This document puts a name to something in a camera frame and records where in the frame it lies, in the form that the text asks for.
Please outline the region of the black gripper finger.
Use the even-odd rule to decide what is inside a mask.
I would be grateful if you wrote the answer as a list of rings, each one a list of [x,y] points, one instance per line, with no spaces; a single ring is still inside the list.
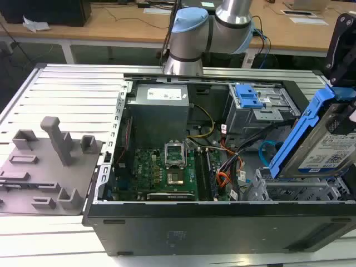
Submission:
[[[350,118],[355,112],[355,104],[350,103],[341,114],[335,119],[337,123],[335,128],[336,135],[348,135],[355,129],[355,122]]]

